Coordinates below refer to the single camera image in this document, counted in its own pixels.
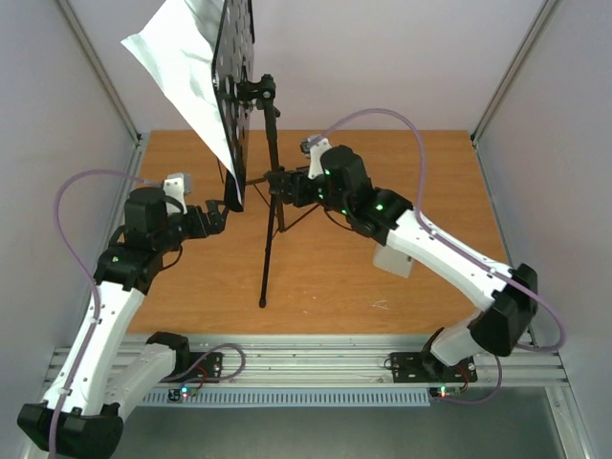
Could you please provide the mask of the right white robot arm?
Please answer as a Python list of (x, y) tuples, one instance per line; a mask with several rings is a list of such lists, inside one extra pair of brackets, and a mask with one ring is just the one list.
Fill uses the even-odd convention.
[(270, 193), (297, 208), (319, 204), (378, 244), (379, 261), (417, 261), (464, 294), (476, 311), (441, 328), (421, 351), (425, 373), (446, 377), (460, 361), (488, 352), (508, 357), (537, 311), (537, 273), (490, 260), (445, 233), (400, 194), (373, 186), (362, 158), (345, 145), (310, 156), (307, 167), (269, 171)]

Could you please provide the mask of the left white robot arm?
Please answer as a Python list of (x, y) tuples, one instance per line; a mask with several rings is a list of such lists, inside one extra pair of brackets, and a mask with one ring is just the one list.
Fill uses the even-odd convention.
[(41, 450), (71, 458), (109, 458), (142, 396), (182, 381), (197, 367), (188, 339), (157, 332), (116, 379), (110, 372), (127, 326), (143, 304), (164, 256), (189, 239), (221, 233), (228, 209), (188, 206), (178, 194), (145, 186), (130, 192), (123, 223), (98, 258), (90, 305), (59, 374), (42, 400), (24, 404), (17, 424)]

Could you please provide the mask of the black tripod music stand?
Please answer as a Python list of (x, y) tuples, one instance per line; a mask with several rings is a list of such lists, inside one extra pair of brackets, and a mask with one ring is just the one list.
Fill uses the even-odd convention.
[[(221, 109), (222, 122), (229, 141), (232, 163), (236, 175), (227, 170), (224, 202), (229, 211), (245, 210), (248, 186), (268, 184), (266, 173), (257, 179), (247, 178), (251, 112), (260, 110), (265, 121), (265, 135), (270, 158), (270, 171), (290, 171), (279, 163), (277, 119), (279, 110), (274, 106), (276, 85), (271, 75), (252, 79), (254, 58), (254, 24), (251, 1), (224, 1), (222, 22), (214, 48), (212, 70), (213, 88)], [(285, 231), (283, 204), (270, 196), (268, 228), (262, 272), (259, 306), (267, 306), (268, 279), (271, 265), (274, 232)]]

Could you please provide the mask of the white metronome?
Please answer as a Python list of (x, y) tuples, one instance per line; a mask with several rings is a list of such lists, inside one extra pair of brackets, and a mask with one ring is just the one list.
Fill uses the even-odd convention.
[(377, 245), (374, 250), (373, 265), (387, 273), (409, 278), (413, 269), (413, 258), (389, 246)]

